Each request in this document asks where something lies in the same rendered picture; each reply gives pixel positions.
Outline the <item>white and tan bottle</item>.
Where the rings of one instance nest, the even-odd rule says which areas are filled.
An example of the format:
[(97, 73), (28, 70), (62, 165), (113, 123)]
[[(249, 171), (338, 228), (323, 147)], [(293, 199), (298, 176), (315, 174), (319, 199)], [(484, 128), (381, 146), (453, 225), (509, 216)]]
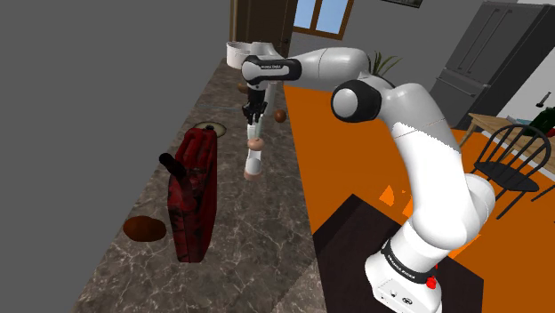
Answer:
[(255, 181), (261, 176), (261, 151), (265, 145), (261, 138), (261, 126), (259, 123), (247, 126), (248, 154), (245, 161), (244, 176), (249, 181)]

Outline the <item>white round container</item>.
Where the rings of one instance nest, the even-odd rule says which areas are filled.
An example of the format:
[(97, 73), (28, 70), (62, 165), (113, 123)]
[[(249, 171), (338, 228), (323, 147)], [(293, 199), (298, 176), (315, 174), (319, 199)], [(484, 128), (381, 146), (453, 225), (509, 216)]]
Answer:
[(272, 43), (264, 42), (227, 42), (227, 65), (241, 69), (248, 56), (254, 55), (261, 60), (280, 60), (282, 56), (275, 50)]

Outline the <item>brown wooden door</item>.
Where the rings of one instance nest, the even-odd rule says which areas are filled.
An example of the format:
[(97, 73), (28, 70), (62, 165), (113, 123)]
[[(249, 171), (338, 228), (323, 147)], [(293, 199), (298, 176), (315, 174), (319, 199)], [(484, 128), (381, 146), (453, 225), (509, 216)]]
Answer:
[(229, 40), (272, 43), (287, 57), (298, 0), (229, 0)]

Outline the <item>dark red flat case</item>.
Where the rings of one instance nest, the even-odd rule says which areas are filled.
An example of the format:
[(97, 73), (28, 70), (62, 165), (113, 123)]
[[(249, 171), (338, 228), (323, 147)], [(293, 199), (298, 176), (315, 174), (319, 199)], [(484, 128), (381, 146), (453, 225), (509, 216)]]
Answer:
[(212, 126), (191, 128), (178, 151), (159, 162), (170, 173), (167, 209), (177, 260), (204, 259), (217, 213), (217, 133)]

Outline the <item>wooden framed window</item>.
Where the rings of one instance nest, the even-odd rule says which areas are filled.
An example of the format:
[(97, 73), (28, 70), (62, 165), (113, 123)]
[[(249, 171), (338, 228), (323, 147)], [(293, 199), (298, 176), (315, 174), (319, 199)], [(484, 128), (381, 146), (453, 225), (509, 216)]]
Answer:
[(354, 0), (298, 0), (294, 32), (342, 40)]

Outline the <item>green potted plant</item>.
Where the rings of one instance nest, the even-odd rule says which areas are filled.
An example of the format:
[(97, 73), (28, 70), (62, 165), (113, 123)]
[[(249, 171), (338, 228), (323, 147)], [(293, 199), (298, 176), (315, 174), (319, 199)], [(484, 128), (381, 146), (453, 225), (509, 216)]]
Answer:
[(383, 77), (391, 68), (397, 65), (402, 58), (396, 55), (384, 57), (381, 52), (374, 51), (374, 55), (367, 55), (369, 72), (373, 76)]

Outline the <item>brown round plate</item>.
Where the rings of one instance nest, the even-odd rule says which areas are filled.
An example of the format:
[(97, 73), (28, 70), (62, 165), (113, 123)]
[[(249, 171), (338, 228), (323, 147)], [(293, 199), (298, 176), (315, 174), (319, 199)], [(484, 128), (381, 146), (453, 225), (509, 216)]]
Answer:
[(154, 242), (165, 237), (165, 224), (149, 216), (134, 216), (123, 225), (124, 233), (136, 242)]

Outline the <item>dark robot stand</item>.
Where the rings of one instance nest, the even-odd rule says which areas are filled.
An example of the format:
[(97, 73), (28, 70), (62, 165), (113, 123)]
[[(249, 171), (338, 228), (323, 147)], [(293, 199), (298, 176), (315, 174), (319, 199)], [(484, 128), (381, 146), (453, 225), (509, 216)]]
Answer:
[[(315, 232), (328, 313), (395, 313), (376, 300), (364, 270), (366, 258), (379, 251), (400, 225), (352, 195)], [(482, 313), (484, 280), (447, 257), (438, 264), (442, 313)]]

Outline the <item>wooden dining table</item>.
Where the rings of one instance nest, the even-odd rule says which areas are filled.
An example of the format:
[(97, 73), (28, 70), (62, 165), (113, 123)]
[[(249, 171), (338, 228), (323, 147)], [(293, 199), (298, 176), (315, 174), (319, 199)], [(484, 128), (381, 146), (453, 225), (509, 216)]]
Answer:
[[(490, 136), (504, 126), (512, 125), (512, 122), (504, 117), (486, 116), (474, 113), (470, 113), (469, 117), (471, 118), (471, 124), (465, 134), (459, 140), (460, 147), (465, 144), (465, 142), (471, 137), (472, 134), (477, 132), (478, 128), (483, 130), (482, 134), (485, 133)], [(502, 147), (505, 148), (508, 152), (515, 154), (518, 154), (520, 151), (522, 151), (522, 160), (525, 161), (544, 144), (544, 141), (541, 138), (532, 140), (532, 137), (530, 136), (522, 136), (519, 137), (514, 144), (510, 144), (510, 141), (515, 140), (518, 134), (518, 130), (512, 131), (506, 137), (505, 141), (502, 144)], [(540, 168), (540, 172), (548, 177), (550, 180), (555, 182), (555, 136), (549, 138), (549, 143), (551, 146), (551, 154), (549, 159)]]

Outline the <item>dark grey refrigerator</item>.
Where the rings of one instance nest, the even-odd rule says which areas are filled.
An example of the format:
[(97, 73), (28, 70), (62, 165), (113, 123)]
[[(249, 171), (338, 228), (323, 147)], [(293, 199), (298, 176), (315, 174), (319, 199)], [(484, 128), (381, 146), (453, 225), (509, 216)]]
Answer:
[(450, 127), (496, 116), (555, 47), (555, 5), (485, 1), (430, 94)]

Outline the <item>dark wall picture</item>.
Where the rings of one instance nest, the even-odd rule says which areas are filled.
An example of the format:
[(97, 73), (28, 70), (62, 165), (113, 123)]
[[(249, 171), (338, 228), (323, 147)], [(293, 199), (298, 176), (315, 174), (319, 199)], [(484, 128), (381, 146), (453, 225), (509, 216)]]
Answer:
[(423, 0), (383, 0), (383, 1), (418, 9), (421, 7)]

